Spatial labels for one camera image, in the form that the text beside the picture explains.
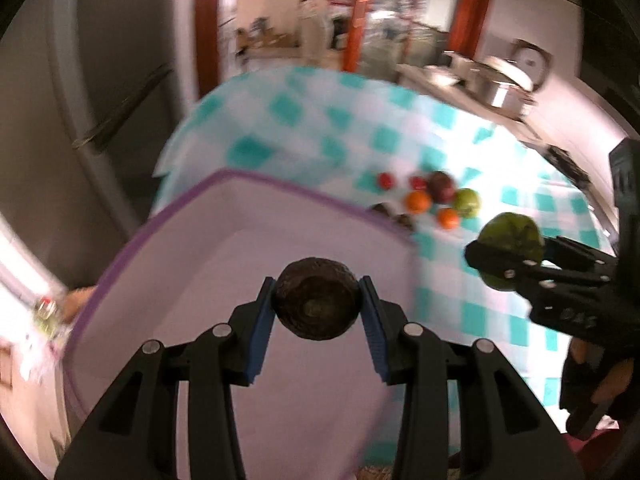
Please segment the green apple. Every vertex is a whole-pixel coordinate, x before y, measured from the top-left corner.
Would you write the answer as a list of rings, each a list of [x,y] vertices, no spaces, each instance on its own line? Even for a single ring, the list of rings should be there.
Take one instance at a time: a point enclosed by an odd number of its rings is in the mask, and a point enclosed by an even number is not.
[[[525,214],[498,214],[480,230],[477,240],[484,245],[512,252],[521,259],[541,263],[544,258],[544,239],[536,222]]]
[[[482,208],[480,194],[472,188],[458,188],[454,193],[452,204],[462,219],[476,218]]]

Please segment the orange mandarin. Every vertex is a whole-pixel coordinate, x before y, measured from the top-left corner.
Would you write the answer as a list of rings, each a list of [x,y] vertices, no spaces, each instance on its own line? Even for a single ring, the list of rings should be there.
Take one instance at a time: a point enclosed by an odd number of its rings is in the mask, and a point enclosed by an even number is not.
[[[431,196],[423,190],[413,190],[404,198],[404,205],[409,214],[424,214],[432,206]]]
[[[455,230],[460,226],[460,216],[454,208],[440,208],[436,214],[437,223],[446,230]]]

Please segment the dark red apple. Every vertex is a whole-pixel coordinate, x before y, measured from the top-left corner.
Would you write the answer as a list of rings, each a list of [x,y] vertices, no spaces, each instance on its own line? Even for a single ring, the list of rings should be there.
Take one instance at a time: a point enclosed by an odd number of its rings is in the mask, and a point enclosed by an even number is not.
[[[427,178],[427,191],[436,204],[449,204],[457,192],[457,185],[449,174],[434,171]]]

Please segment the white bin purple rim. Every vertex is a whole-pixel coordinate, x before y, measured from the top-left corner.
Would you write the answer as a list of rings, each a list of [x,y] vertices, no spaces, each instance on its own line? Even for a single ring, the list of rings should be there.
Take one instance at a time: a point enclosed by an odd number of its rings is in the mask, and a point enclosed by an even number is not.
[[[70,426],[145,341],[193,340],[307,257],[344,263],[382,299],[413,307],[418,256],[393,221],[242,171],[216,172],[181,195],[122,248],[78,316],[63,358]],[[360,324],[330,341],[276,324],[256,382],[232,391],[246,474],[352,478],[391,396]]]

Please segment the small red tomato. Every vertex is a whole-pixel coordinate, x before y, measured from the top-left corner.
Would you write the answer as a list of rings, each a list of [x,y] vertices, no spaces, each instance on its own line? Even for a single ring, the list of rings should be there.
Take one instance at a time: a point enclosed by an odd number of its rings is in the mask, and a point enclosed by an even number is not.
[[[395,177],[390,172],[380,172],[376,177],[376,184],[383,191],[392,190],[395,185]]]
[[[413,191],[427,191],[427,180],[421,176],[411,176],[408,180],[409,186]]]

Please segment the steel pot with lid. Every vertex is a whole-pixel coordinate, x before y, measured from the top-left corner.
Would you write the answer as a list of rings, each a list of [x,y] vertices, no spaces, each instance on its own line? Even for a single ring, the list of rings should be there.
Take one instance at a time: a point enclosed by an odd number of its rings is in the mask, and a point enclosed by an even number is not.
[[[492,55],[470,69],[465,89],[480,104],[511,119],[526,117],[537,104],[530,77],[514,63]]]

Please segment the teal white checkered tablecloth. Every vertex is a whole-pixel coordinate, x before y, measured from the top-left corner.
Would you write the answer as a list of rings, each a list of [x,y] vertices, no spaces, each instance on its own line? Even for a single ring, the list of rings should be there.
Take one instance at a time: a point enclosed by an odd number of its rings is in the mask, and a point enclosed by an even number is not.
[[[409,178],[435,170],[480,194],[480,213],[455,230],[442,229],[432,212],[416,220],[410,318],[447,340],[495,341],[552,420],[565,425],[559,398],[567,336],[530,322],[520,296],[487,287],[463,251],[505,211],[532,218],[548,237],[600,250],[610,245],[585,195],[506,128],[354,74],[258,70],[210,92],[172,134],[154,169],[160,189],[153,210],[224,167],[291,181],[364,208],[386,203],[400,209]],[[378,187],[380,172],[395,177],[392,190]]]

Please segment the grey refrigerator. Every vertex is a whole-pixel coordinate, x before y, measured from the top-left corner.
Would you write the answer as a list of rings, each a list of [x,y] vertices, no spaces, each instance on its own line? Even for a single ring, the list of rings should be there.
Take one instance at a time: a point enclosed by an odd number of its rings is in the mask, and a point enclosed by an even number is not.
[[[69,288],[145,222],[198,98],[194,0],[1,0],[1,214]]]

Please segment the red wooden door frame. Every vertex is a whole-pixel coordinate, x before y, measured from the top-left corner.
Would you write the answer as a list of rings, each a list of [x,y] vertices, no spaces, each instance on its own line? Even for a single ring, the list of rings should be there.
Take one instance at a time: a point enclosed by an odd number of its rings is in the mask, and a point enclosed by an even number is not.
[[[399,64],[475,54],[490,0],[194,0],[198,94],[236,58],[295,54],[311,66],[397,80]]]

